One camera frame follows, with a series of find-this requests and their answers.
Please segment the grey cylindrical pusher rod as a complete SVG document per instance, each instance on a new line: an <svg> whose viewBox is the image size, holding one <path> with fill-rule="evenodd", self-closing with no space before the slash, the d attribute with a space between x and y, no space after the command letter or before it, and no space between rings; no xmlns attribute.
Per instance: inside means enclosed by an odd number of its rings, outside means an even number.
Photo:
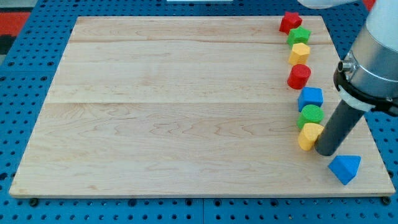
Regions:
<svg viewBox="0 0 398 224"><path fill-rule="evenodd" d="M364 111L341 100L315 142L315 150L322 156L332 156L363 115Z"/></svg>

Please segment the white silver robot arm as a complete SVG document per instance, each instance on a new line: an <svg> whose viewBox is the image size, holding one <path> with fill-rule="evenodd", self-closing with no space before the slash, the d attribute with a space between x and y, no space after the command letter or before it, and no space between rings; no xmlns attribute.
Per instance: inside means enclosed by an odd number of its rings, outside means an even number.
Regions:
<svg viewBox="0 0 398 224"><path fill-rule="evenodd" d="M363 114L397 116L397 1L377 0L333 81L341 98L315 150L335 153Z"/></svg>

